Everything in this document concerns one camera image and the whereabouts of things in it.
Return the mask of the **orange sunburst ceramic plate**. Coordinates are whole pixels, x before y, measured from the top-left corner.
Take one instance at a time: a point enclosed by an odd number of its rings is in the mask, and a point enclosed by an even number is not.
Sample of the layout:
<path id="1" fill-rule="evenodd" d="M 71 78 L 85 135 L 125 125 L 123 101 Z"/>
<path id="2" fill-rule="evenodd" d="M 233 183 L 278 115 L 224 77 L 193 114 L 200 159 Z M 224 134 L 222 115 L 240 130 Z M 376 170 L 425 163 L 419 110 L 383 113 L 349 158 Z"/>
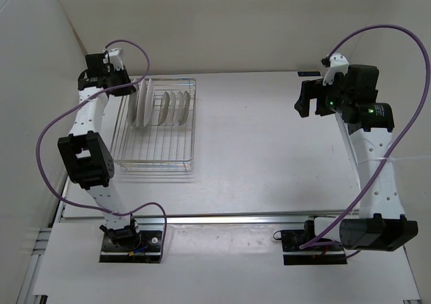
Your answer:
<path id="1" fill-rule="evenodd" d="M 127 122 L 129 125 L 134 125 L 137 117 L 137 99 L 139 96 L 139 83 L 133 80 L 135 91 L 129 95 Z"/>

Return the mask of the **green band ceramic plate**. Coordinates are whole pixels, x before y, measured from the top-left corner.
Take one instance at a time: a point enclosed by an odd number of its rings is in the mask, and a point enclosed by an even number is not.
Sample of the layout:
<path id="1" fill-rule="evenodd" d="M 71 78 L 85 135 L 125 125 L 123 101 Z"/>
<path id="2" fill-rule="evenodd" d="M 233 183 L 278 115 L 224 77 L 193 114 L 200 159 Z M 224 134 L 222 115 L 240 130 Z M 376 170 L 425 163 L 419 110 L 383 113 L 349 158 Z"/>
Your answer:
<path id="1" fill-rule="evenodd" d="M 139 94 L 137 97 L 137 114 L 135 119 L 135 124 L 137 127 L 143 127 L 147 92 L 148 92 L 147 82 L 143 80 L 139 84 Z"/>

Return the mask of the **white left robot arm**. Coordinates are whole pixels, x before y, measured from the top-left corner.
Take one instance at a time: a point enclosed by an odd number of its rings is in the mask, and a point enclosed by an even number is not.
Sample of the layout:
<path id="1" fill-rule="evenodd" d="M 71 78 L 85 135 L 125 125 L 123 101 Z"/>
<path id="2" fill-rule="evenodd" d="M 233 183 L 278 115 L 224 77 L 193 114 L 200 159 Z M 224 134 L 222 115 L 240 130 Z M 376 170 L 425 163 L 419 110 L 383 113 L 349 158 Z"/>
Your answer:
<path id="1" fill-rule="evenodd" d="M 87 69 L 78 78 L 79 101 L 86 101 L 76 113 L 68 135 L 57 146 L 70 180 L 78 184 L 104 211 L 105 233 L 121 230 L 118 242 L 126 250 L 141 243 L 141 233 L 134 229 L 131 215 L 125 212 L 112 178 L 114 160 L 100 135 L 103 113 L 110 96 L 136 92 L 125 69 L 122 50 L 86 55 Z"/>

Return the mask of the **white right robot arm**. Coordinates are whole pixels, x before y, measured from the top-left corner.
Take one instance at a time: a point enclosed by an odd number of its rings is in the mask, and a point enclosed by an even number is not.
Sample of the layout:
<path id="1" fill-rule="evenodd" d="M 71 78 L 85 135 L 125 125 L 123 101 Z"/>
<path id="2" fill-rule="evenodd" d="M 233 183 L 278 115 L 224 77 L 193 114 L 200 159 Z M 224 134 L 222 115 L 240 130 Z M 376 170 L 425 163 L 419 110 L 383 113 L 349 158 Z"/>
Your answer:
<path id="1" fill-rule="evenodd" d="M 370 65 L 349 65 L 330 70 L 323 79 L 305 80 L 294 105 L 302 118 L 316 100 L 316 115 L 335 115 L 351 153 L 360 182 L 358 218 L 317 216 L 306 225 L 299 249 L 317 250 L 336 243 L 347 250 L 395 251 L 418 234 L 401 205 L 395 171 L 389 155 L 395 146 L 392 108 L 377 102 L 379 70 Z"/>

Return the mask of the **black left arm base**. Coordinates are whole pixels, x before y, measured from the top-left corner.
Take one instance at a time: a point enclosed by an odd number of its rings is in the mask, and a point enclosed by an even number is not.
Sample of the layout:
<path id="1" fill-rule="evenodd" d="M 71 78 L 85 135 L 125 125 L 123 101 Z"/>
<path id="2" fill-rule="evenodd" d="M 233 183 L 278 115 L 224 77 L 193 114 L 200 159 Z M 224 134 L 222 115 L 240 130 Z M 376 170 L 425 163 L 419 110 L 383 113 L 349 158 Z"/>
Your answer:
<path id="1" fill-rule="evenodd" d="M 159 264 L 162 261 L 164 231 L 143 230 L 137 237 L 114 241 L 104 235 L 100 248 L 100 263 Z"/>

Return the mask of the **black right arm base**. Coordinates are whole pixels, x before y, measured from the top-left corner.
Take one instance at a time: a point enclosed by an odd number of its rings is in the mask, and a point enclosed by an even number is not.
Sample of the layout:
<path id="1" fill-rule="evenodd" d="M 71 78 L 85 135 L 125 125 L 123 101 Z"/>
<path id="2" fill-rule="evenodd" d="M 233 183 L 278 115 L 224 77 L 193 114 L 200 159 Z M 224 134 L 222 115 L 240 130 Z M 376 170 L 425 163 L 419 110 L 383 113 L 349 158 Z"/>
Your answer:
<path id="1" fill-rule="evenodd" d="M 328 266 L 347 264 L 347 255 L 336 241 L 321 239 L 310 247 L 300 246 L 315 237 L 314 221 L 308 219 L 300 228 L 284 228 L 274 232 L 272 238 L 281 243 L 285 266 Z"/>

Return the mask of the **dark blue label sticker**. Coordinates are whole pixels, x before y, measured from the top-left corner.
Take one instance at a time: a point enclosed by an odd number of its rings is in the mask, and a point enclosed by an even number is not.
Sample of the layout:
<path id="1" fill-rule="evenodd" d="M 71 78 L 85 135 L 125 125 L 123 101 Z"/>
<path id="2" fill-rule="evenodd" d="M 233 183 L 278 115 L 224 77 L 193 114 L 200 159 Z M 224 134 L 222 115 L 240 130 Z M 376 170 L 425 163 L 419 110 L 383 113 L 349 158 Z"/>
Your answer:
<path id="1" fill-rule="evenodd" d="M 321 73 L 319 71 L 298 71 L 299 77 L 319 77 Z"/>

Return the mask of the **green rim dotted plate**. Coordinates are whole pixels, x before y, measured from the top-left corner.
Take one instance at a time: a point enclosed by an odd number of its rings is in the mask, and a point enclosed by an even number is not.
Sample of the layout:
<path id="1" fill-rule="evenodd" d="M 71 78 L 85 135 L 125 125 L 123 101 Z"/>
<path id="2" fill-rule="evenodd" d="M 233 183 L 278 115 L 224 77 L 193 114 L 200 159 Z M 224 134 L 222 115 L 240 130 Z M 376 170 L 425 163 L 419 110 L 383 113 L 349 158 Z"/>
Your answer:
<path id="1" fill-rule="evenodd" d="M 153 107 L 154 107 L 154 81 L 153 79 L 149 79 L 148 85 L 147 85 L 147 94 L 145 98 L 145 110 L 144 110 L 144 116 L 143 116 L 144 127 L 149 125 L 151 121 Z"/>

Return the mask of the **clear glass plate front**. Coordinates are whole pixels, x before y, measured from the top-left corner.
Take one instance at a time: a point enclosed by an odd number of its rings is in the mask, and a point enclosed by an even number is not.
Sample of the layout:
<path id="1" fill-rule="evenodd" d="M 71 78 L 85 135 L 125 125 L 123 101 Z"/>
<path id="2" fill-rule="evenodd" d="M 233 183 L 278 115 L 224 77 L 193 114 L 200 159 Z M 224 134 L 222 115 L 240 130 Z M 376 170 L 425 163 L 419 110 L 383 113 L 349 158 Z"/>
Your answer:
<path id="1" fill-rule="evenodd" d="M 165 123 L 166 118 L 168 116 L 169 106 L 170 106 L 170 94 L 168 92 L 164 92 L 160 103 L 158 125 L 163 125 Z"/>

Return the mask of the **clear glass plate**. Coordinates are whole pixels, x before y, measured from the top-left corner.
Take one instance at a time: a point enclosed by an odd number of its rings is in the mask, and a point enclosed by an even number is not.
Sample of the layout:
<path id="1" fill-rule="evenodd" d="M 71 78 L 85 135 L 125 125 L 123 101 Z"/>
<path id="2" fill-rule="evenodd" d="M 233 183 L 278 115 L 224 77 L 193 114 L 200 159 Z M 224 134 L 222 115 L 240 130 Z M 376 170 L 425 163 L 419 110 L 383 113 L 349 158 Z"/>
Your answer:
<path id="1" fill-rule="evenodd" d="M 168 107 L 168 114 L 166 118 L 167 125 L 173 125 L 174 117 L 176 112 L 176 93 L 174 91 L 170 92 L 170 104 Z"/>
<path id="2" fill-rule="evenodd" d="M 184 125 L 187 122 L 190 102 L 191 102 L 191 95 L 189 91 L 182 92 L 180 96 L 180 101 L 178 104 L 177 122 L 179 125 Z"/>
<path id="3" fill-rule="evenodd" d="M 163 125 L 165 123 L 166 118 L 168 116 L 169 106 L 170 106 L 170 94 L 168 92 L 164 92 L 160 103 L 158 125 Z"/>

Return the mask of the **clear glass plate middle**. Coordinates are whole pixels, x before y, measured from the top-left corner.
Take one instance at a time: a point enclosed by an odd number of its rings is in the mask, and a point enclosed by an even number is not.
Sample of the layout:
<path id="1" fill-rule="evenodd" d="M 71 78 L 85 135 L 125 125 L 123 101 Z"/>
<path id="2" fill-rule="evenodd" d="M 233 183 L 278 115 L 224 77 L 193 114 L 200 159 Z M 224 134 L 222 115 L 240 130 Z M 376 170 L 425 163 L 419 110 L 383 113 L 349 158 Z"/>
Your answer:
<path id="1" fill-rule="evenodd" d="M 168 114 L 166 118 L 167 125 L 173 125 L 174 117 L 176 112 L 176 93 L 174 91 L 170 92 L 170 104 L 168 107 Z"/>

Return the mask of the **clear glass plate back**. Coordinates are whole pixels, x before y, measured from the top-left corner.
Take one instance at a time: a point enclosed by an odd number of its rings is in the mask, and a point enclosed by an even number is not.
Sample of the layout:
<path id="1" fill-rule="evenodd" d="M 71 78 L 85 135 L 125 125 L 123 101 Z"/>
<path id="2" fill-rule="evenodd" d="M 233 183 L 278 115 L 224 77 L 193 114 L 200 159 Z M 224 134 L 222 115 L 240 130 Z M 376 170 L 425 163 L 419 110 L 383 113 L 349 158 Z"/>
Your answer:
<path id="1" fill-rule="evenodd" d="M 182 92 L 180 96 L 180 101 L 178 104 L 177 122 L 179 125 L 184 125 L 187 122 L 190 102 L 191 102 L 191 95 L 189 91 Z"/>

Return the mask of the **aluminium mounting rail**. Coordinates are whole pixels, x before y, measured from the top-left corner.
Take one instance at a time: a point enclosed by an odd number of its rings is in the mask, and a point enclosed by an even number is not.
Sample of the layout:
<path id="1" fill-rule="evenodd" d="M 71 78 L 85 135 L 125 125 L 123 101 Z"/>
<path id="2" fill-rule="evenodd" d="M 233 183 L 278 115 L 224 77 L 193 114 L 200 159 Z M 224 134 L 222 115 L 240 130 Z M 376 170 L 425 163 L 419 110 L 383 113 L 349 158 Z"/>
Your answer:
<path id="1" fill-rule="evenodd" d="M 208 215 L 208 216 L 168 216 L 168 224 L 302 224 L 308 215 L 268 214 L 268 215 Z M 162 224 L 162 216 L 141 216 L 136 218 L 139 224 Z M 101 217 L 75 217 L 59 219 L 60 223 L 103 223 Z"/>

